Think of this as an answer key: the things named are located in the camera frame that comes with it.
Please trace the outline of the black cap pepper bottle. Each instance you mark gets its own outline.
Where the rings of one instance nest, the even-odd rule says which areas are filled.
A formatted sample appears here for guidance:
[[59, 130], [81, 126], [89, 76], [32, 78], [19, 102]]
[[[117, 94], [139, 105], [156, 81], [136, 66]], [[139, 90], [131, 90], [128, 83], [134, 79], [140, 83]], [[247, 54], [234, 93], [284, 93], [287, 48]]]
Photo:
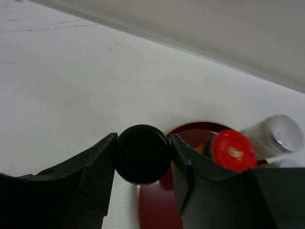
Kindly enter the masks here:
[[117, 139], [118, 149], [112, 154], [117, 173], [134, 185], [150, 185], [168, 171], [172, 154], [166, 135], [151, 125], [134, 125]]

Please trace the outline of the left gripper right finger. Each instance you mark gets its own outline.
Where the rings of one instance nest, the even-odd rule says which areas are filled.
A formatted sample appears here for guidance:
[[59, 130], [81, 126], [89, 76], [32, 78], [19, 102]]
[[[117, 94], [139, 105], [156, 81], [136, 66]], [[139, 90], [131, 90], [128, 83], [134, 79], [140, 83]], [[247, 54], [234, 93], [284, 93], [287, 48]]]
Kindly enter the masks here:
[[197, 153], [177, 134], [170, 141], [174, 193], [184, 228], [304, 228], [304, 168], [236, 173]]

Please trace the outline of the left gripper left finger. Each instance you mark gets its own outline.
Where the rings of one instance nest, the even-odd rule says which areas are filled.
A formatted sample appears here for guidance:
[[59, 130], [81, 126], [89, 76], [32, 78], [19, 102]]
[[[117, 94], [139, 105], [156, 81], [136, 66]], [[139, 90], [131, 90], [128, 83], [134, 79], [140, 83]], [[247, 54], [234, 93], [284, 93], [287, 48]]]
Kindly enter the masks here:
[[36, 175], [0, 176], [3, 229], [100, 229], [108, 214], [117, 134]]

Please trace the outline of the red cap sauce jar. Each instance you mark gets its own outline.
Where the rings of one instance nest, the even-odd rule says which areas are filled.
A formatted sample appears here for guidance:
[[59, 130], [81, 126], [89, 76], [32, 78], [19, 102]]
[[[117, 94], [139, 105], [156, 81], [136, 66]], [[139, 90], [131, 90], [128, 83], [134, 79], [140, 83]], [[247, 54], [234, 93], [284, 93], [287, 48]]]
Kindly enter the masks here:
[[203, 155], [235, 172], [255, 168], [257, 164], [254, 146], [235, 130], [223, 130], [210, 138], [204, 145]]

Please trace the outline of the white blue label bottle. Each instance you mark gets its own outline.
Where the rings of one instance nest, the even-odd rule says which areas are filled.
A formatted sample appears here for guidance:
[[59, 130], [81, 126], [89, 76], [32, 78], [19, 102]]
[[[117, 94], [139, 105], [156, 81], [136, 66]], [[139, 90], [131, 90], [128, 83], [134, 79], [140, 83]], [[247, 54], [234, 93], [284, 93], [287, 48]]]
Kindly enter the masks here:
[[304, 145], [304, 135], [292, 118], [278, 114], [240, 131], [254, 146], [257, 161], [295, 153]]

